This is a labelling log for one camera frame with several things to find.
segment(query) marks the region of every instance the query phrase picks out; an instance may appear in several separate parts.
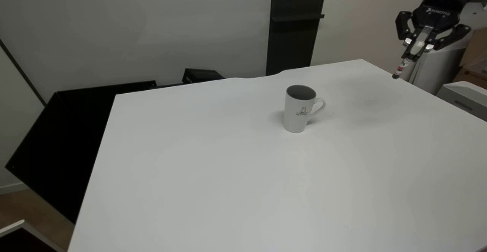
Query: white table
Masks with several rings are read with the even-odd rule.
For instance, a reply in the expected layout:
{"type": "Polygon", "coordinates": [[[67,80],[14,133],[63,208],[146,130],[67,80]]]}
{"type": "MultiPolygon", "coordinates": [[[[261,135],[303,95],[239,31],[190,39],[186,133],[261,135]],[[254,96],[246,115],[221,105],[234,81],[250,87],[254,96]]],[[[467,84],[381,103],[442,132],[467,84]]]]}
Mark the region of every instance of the white table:
{"type": "Polygon", "coordinates": [[[118,95],[69,252],[475,252],[486,141],[362,60],[118,95]],[[292,84],[327,100],[301,134],[292,84]]]}

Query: mug logo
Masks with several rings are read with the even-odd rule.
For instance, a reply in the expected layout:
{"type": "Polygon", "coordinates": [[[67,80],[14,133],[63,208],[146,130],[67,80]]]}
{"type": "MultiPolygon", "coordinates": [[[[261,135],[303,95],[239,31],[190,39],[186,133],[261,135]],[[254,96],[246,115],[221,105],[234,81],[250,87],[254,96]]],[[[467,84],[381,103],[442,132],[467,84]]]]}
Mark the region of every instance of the mug logo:
{"type": "Polygon", "coordinates": [[[308,115],[308,112],[306,112],[306,108],[303,107],[301,108],[301,112],[297,112],[296,115],[298,116],[308,115]]]}

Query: wall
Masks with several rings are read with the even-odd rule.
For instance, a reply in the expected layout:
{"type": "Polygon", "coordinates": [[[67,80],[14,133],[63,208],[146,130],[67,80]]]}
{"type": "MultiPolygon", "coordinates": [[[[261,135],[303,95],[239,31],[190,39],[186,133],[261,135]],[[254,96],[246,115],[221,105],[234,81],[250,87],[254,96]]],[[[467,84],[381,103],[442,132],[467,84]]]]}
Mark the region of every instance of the wall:
{"type": "Polygon", "coordinates": [[[0,38],[45,100],[186,67],[265,74],[270,0],[0,0],[0,38]]]}
{"type": "Polygon", "coordinates": [[[20,181],[5,169],[44,106],[0,48],[0,194],[20,181]]]}
{"type": "Polygon", "coordinates": [[[395,18],[422,0],[324,0],[312,65],[365,59],[392,73],[404,52],[395,18]]]}

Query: wooden floor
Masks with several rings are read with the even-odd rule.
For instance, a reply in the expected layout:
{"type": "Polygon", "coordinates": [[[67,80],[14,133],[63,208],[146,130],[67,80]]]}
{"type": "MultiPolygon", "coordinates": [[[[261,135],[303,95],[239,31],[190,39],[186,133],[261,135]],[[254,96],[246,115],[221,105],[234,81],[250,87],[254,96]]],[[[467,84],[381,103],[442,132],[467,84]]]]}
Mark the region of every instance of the wooden floor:
{"type": "Polygon", "coordinates": [[[0,195],[0,229],[20,220],[68,250],[75,226],[30,189],[0,195]]]}

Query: mug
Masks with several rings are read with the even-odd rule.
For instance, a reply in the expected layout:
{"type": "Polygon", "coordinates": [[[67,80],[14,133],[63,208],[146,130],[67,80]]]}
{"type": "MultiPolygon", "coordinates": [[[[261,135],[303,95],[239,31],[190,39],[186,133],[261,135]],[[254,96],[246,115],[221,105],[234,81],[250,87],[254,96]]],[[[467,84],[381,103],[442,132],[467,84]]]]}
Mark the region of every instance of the mug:
{"type": "Polygon", "coordinates": [[[316,98],[316,92],[304,85],[292,85],[286,89],[286,102],[284,106],[284,128],[293,133],[303,132],[311,116],[325,108],[325,100],[316,98]],[[313,105],[321,102],[323,105],[311,113],[313,105]]]}

